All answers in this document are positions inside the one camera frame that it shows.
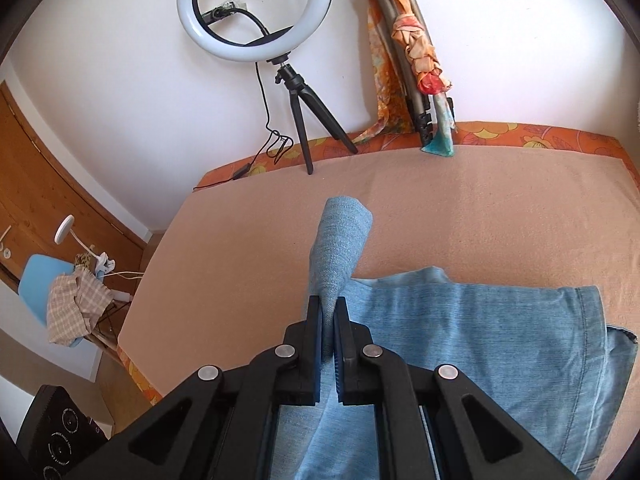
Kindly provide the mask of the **blue denim pants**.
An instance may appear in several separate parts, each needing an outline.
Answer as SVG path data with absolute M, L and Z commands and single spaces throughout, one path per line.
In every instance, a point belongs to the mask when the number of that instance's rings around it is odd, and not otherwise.
M 356 278 L 372 214 L 330 198 L 309 257 L 311 294 L 323 310 L 321 399 L 282 408 L 271 469 L 276 479 L 374 479 L 374 414 L 336 394 L 333 311 L 408 364 L 451 364 L 475 382 L 578 478 L 596 468 L 622 404 L 638 342 L 605 322 L 593 286 L 528 288 L 451 281 L 436 266 Z

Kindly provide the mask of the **black device with circles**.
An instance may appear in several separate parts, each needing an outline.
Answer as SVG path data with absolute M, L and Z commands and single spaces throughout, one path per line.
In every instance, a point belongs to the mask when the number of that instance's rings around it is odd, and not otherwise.
M 18 432 L 16 445 L 37 479 L 62 479 L 107 442 L 61 386 L 39 388 Z

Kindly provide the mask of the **beige checked cloth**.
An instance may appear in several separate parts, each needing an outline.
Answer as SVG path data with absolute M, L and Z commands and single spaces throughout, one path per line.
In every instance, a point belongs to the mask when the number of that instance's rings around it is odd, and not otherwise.
M 57 276 L 47 300 L 48 341 L 70 347 L 76 339 L 92 333 L 113 301 L 111 289 L 85 266 Z

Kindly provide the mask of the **white desk lamp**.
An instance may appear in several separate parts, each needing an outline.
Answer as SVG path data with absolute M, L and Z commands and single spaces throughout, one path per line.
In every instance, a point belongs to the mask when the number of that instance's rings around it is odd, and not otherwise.
M 106 278 L 123 278 L 126 281 L 140 281 L 143 278 L 143 271 L 117 271 L 116 261 L 106 252 L 97 254 L 80 239 L 74 231 L 74 223 L 75 217 L 72 214 L 66 216 L 54 234 L 54 242 L 61 245 L 70 236 L 84 250 L 84 255 L 89 257 L 89 270 L 99 282 L 103 283 Z

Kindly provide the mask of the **blue chair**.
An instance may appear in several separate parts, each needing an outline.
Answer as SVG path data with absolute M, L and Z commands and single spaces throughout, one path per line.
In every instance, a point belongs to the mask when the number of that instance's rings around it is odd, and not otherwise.
M 73 270 L 74 266 L 70 262 L 46 255 L 32 255 L 28 258 L 17 293 L 42 326 L 47 326 L 47 304 L 52 282 L 59 275 L 71 274 Z

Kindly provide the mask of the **wooden door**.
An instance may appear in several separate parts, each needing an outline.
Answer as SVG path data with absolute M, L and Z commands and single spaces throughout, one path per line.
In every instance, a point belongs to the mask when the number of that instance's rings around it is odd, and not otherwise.
M 1 84 L 1 275 L 18 282 L 30 256 L 72 262 L 81 247 L 54 234 L 69 215 L 96 254 L 106 252 L 119 271 L 137 271 L 146 243 L 110 214 L 63 168 Z

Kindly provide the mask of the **orange floral bed sheet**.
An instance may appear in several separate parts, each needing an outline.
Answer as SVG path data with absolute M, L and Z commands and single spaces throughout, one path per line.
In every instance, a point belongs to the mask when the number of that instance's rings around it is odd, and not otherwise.
M 639 171 L 634 166 L 634 162 L 623 148 L 623 145 L 614 136 L 562 127 L 517 124 L 516 122 L 462 122 L 457 126 L 457 131 L 452 135 L 452 140 L 456 145 L 543 148 L 544 150 L 577 152 L 617 158 L 626 166 L 631 179 L 634 180 L 634 184 L 639 189 Z M 340 148 L 338 141 L 335 141 L 330 136 L 311 140 L 309 144 L 314 160 L 349 156 L 346 148 Z M 402 148 L 420 148 L 420 145 L 419 135 L 415 132 L 385 130 L 374 138 L 360 144 L 358 154 L 401 150 Z M 275 150 L 268 148 L 265 154 L 258 155 L 256 162 L 253 162 L 252 169 L 248 170 L 246 176 L 250 177 L 255 174 L 264 174 L 265 172 L 299 165 L 302 165 L 304 169 L 302 149 L 299 144 L 295 144 L 290 148 L 283 155 L 284 161 L 277 164 L 269 157 L 275 152 Z M 253 156 L 245 157 L 209 170 L 201 177 L 194 191 L 200 188 L 211 188 L 231 180 L 232 174 L 240 171 L 241 167 L 246 166 L 252 159 Z M 120 348 L 119 343 L 116 352 L 119 361 L 122 362 L 122 366 L 142 391 L 145 399 L 148 399 L 152 405 L 157 403 L 161 397 L 160 393 L 134 365 L 132 359 L 126 355 L 126 352 Z

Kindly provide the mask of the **orange floral scarf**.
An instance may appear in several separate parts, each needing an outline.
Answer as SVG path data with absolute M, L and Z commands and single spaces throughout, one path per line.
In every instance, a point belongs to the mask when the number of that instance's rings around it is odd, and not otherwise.
M 381 133 L 413 132 L 421 150 L 454 154 L 456 122 L 442 74 L 416 0 L 368 0 L 368 37 L 378 119 L 356 136 L 368 142 Z

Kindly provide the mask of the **folded silver tripod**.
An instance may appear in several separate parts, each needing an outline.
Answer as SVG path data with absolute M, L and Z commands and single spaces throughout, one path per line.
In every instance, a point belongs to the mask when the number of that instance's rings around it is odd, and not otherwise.
M 442 74 L 420 8 L 416 0 L 374 1 L 384 22 L 378 32 L 387 54 L 395 60 L 421 150 L 451 156 L 456 121 L 452 99 L 447 96 L 450 82 Z

